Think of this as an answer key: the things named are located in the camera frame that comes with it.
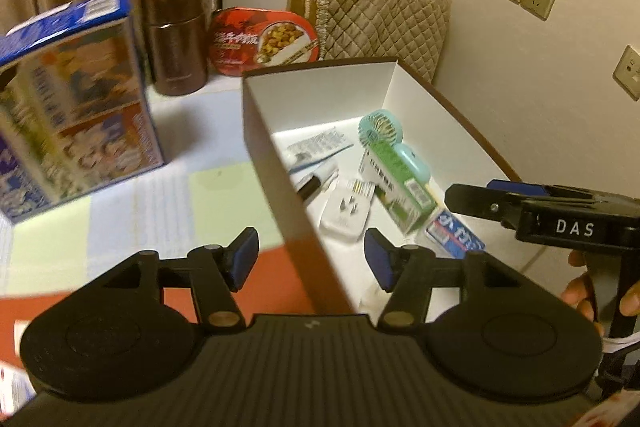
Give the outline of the person's right hand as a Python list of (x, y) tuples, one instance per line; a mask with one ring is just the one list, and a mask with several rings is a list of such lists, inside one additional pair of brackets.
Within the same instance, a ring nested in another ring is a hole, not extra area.
[[(593, 289), (590, 276), (587, 273), (582, 273), (580, 277), (576, 277), (576, 279), (567, 284), (564, 291), (562, 291), (561, 299), (591, 321), (600, 335), (603, 336), (604, 328), (594, 318), (594, 310), (591, 303), (592, 295)], [(635, 317), (639, 314), (639, 307), (639, 283), (634, 283), (620, 300), (620, 313), (625, 317)]]

